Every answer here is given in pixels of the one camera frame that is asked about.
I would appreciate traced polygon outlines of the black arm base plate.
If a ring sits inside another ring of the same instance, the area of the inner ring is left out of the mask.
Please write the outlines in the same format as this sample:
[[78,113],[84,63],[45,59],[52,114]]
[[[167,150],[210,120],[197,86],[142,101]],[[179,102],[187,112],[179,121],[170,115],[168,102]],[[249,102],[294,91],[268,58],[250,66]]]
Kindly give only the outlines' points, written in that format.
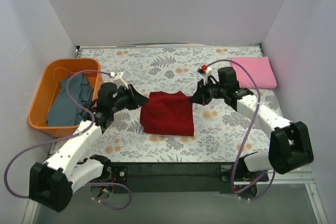
[[233,194],[230,176],[233,163],[111,163],[100,178],[91,180],[98,196],[103,190],[132,193],[218,192]]

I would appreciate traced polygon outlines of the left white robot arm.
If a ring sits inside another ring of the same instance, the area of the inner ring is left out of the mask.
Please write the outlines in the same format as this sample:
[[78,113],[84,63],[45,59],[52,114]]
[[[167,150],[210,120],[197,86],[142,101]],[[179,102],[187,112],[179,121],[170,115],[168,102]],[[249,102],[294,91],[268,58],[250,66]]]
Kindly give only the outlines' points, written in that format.
[[75,133],[56,154],[43,163],[36,162],[29,174],[29,198],[57,212],[63,211],[73,194],[89,184],[95,187],[117,185],[117,171],[102,155],[92,155],[84,163],[80,159],[123,110],[144,106],[148,98],[139,94],[133,85],[120,86],[112,82],[101,85],[98,97],[89,105],[88,112]]

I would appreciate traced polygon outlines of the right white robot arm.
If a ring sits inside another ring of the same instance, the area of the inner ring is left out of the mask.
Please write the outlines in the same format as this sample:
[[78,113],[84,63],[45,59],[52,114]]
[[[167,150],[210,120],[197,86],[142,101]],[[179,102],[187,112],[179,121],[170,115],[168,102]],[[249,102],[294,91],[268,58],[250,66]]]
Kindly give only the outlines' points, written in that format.
[[242,180],[251,180],[257,172],[267,170],[285,174],[313,162],[309,131],[303,122],[291,122],[260,104],[252,91],[240,87],[232,67],[220,68],[217,79],[206,65],[197,71],[203,78],[197,83],[190,103],[207,105],[213,99],[222,99],[250,119],[252,125],[262,130],[270,140],[267,151],[239,158],[236,170]]

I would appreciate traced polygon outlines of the red t shirt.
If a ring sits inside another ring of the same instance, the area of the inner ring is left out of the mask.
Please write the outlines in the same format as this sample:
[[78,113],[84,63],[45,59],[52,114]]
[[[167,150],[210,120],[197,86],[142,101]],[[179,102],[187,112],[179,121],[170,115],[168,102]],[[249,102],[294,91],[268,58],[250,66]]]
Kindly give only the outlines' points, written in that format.
[[151,92],[141,108],[140,124],[144,133],[193,136],[193,105],[183,92]]

